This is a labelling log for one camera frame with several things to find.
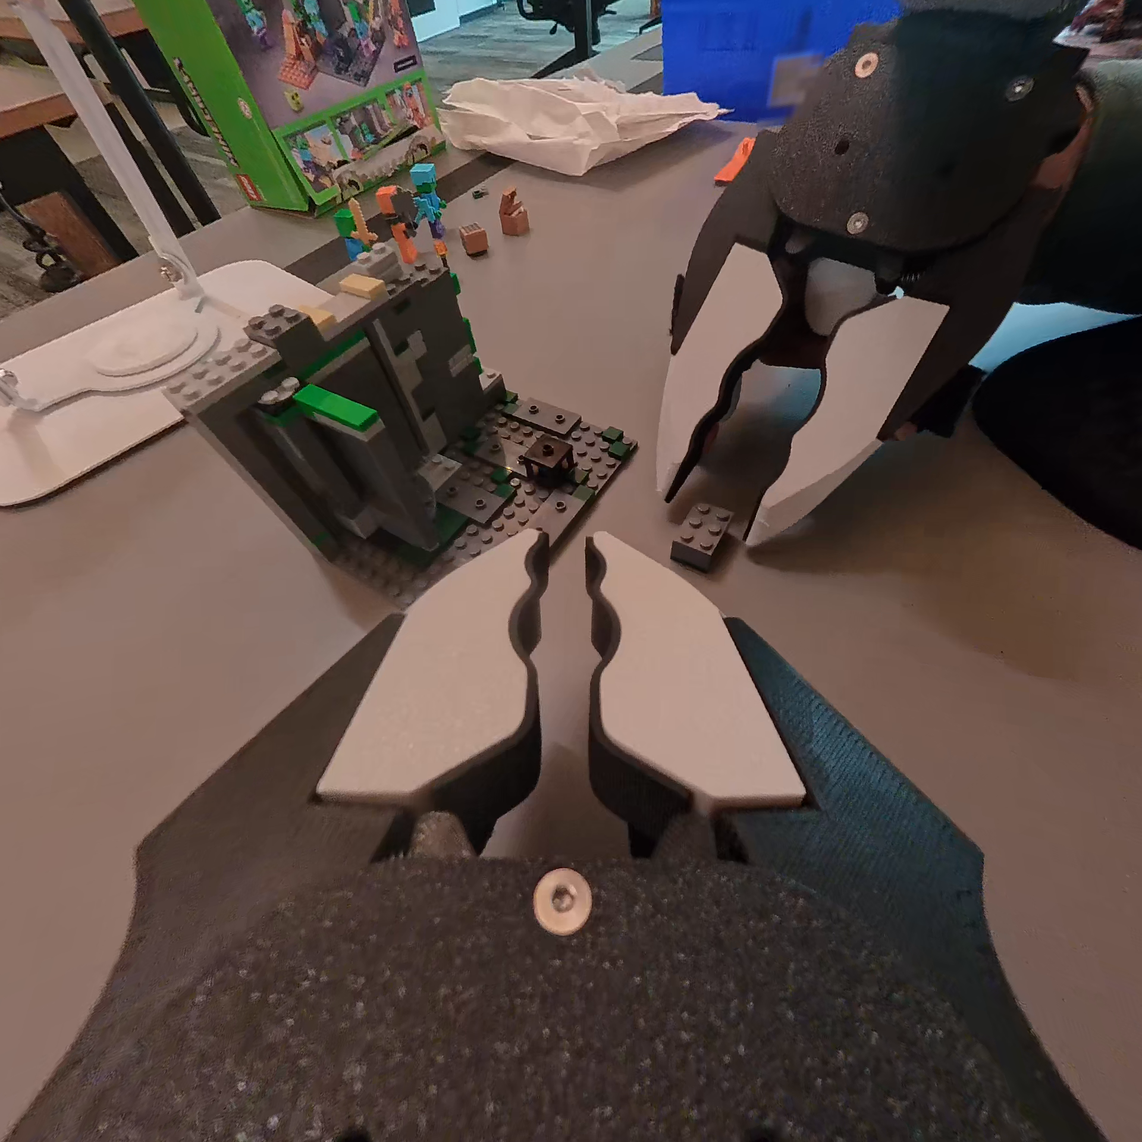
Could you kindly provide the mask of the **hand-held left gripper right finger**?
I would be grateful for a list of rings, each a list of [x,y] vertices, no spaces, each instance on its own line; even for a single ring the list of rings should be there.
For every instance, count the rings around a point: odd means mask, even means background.
[[[590,781],[652,854],[688,816],[794,812],[810,789],[726,615],[677,572],[597,531],[585,541],[597,664]]]

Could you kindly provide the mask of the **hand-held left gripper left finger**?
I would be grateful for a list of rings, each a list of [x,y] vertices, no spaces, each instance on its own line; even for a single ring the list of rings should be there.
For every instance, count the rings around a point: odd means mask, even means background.
[[[481,852],[536,788],[537,668],[550,536],[522,531],[451,571],[402,615],[319,778],[327,802],[449,813]]]

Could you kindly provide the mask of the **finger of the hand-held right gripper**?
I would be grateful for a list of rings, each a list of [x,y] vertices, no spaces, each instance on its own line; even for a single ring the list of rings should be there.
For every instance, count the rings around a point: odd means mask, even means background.
[[[656,447],[656,487],[666,501],[735,407],[742,376],[782,306],[769,254],[735,244],[667,368]]]
[[[826,352],[816,409],[746,533],[758,547],[794,527],[881,446],[881,431],[950,306],[892,297],[846,317]]]

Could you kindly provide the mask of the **dark grey brick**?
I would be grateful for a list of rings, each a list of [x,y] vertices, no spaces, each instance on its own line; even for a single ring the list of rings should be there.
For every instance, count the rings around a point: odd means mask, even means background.
[[[735,512],[711,502],[695,502],[677,524],[672,537],[670,558],[696,572],[714,568],[723,549],[733,538]]]

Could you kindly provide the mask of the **person's right forearm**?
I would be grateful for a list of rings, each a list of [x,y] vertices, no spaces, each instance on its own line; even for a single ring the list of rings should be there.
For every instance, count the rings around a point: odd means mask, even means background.
[[[1141,313],[1141,62],[1087,64],[1082,158],[1018,300]]]

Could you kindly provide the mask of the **black office chair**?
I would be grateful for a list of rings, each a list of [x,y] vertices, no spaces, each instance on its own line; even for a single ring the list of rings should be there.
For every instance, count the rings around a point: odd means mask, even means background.
[[[1141,548],[1141,318],[1063,336],[1001,363],[973,414],[1059,502]]]

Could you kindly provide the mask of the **colourful printed sheet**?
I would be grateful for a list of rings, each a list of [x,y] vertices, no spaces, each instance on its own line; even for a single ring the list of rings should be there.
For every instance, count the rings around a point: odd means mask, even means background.
[[[1126,54],[1140,53],[1141,2],[1089,1],[1078,7],[1075,17],[1058,36],[1066,44],[1091,48],[1094,43],[1126,44]]]

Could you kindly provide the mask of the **blue plastic bin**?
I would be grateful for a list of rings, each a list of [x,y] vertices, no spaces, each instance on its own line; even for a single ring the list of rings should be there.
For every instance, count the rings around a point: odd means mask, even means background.
[[[664,1],[663,89],[739,121],[783,120],[876,2]]]

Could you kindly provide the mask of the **crumpled white paper bag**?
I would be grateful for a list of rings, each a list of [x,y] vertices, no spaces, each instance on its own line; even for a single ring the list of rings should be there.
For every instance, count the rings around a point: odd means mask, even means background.
[[[449,146],[581,177],[698,121],[729,116],[697,91],[630,91],[592,70],[457,82],[440,107]]]

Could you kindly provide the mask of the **grey brick building model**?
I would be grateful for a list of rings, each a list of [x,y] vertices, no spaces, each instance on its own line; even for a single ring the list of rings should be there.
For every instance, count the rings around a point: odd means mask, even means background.
[[[400,610],[527,529],[558,549],[638,450],[486,368],[459,294],[437,252],[380,243],[165,390],[308,549]]]

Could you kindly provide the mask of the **cyan toy minifigure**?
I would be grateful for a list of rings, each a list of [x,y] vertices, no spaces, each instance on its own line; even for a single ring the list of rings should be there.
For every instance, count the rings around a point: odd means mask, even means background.
[[[420,227],[422,223],[428,224],[433,238],[444,243],[447,233],[444,211],[447,203],[440,197],[436,164],[432,162],[417,163],[411,165],[409,175],[417,204],[414,227]]]

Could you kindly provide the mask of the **orange toy minifigure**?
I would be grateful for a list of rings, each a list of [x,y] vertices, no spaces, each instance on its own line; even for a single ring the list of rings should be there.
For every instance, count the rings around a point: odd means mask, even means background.
[[[390,227],[393,238],[402,260],[416,264],[420,252],[416,235],[420,224],[420,206],[411,192],[397,185],[385,185],[376,191],[383,221]]]

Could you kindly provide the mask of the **green toy minifigure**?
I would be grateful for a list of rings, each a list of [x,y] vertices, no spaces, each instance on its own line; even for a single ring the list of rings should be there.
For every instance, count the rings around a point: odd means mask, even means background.
[[[354,262],[364,252],[372,252],[380,241],[364,216],[364,209],[357,198],[350,198],[347,205],[340,206],[333,214],[337,233],[345,243],[350,262]]]

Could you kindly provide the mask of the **green brick set box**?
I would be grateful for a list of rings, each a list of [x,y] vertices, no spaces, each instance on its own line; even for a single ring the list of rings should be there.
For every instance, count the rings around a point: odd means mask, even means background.
[[[256,206],[333,212],[446,148],[406,1],[137,1]]]

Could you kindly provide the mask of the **brown top office table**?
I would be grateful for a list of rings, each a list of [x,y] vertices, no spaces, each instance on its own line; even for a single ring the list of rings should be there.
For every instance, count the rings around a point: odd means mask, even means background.
[[[45,54],[41,40],[52,27],[56,53],[75,55],[84,81],[105,108],[117,104],[106,75],[87,64],[88,45],[66,19],[59,2],[2,2],[2,137],[15,139],[42,127],[66,125],[77,118],[71,89],[59,77],[59,60]]]

